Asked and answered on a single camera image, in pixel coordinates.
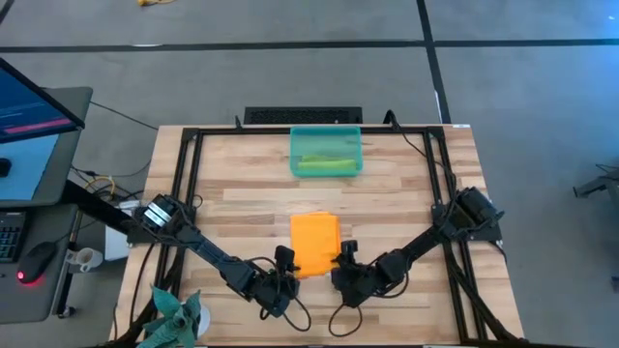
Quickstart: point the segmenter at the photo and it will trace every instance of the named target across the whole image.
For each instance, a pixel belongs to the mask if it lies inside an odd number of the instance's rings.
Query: green plant
[[[151,334],[138,348],[168,348],[181,343],[193,348],[197,340],[200,321],[200,292],[191,295],[181,304],[172,294],[153,286],[155,306],[163,318],[144,324],[144,330]]]

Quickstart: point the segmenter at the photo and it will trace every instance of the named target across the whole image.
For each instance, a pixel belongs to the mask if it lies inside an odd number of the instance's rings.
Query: computer mouse
[[[43,242],[28,251],[19,260],[17,279],[24,284],[37,280],[56,254],[56,244]]]

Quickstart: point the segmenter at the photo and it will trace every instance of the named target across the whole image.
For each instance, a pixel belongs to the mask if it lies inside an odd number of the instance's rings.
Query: wooden table
[[[160,128],[145,199],[170,193],[181,132],[180,126]],[[472,130],[445,126],[445,133],[458,187],[476,186],[486,192]],[[424,148],[420,135],[410,134],[408,138]],[[204,198],[204,204],[198,209],[196,223],[205,236],[230,255],[273,257],[277,245],[290,246],[290,216],[320,210],[339,216],[342,239],[359,241],[356,255],[364,263],[384,251],[406,245],[430,226],[433,196],[427,162],[400,135],[364,135],[364,171],[354,179],[294,178],[288,168],[287,135],[209,135],[203,146],[196,193]],[[435,158],[440,160],[438,145],[434,143],[432,147]],[[189,177],[190,165],[191,155],[185,179]],[[185,196],[183,189],[180,196]],[[488,243],[470,243],[470,248],[482,298],[509,331],[522,336],[502,255]],[[133,290],[146,249],[147,246],[136,246],[129,255],[118,298],[120,334],[128,327]],[[155,246],[139,287],[135,316],[151,297],[157,255],[159,247]],[[327,276],[301,280],[299,297],[312,317],[307,333],[294,331],[283,318],[259,320],[259,305],[234,294],[212,266],[191,252],[185,260],[181,298],[199,289],[201,301],[211,310],[211,327],[198,341],[202,344],[458,342],[441,247],[417,261],[410,270],[410,278],[402,296],[392,300],[372,298],[363,303],[363,326],[346,338],[332,337],[327,330],[330,316],[341,303]],[[463,293],[462,298],[469,335],[474,336],[470,304]],[[296,304],[291,304],[286,313],[298,326],[306,325],[305,314]],[[358,320],[356,309],[345,308],[334,323],[334,331],[347,332]]]

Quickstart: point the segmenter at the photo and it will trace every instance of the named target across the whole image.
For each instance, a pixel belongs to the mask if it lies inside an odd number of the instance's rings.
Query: concrete floor
[[[619,38],[612,0],[427,0],[427,9],[436,40]],[[15,2],[0,30],[0,46],[422,38],[413,0],[179,0],[147,9],[30,0]],[[490,195],[507,211],[505,249],[526,336],[615,347],[619,297],[609,278],[619,271],[619,217],[604,194],[578,200],[572,186],[599,175],[595,163],[619,164],[619,47],[437,53],[453,122],[472,125]],[[367,123],[392,108],[401,122],[439,122],[422,48],[3,57],[43,86],[92,86],[95,101],[152,125],[231,124],[259,105],[359,105]],[[74,164],[130,173],[154,139],[92,106]],[[121,184],[140,189],[144,179]],[[77,277],[70,301],[79,317],[1,326],[0,347],[105,341],[122,273],[117,263]]]

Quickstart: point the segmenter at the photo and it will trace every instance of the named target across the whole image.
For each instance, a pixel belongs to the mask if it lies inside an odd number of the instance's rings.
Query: white cup
[[[80,265],[79,270],[86,273],[103,262],[103,254],[93,248],[85,247],[80,251],[67,252],[67,262],[72,265]]]

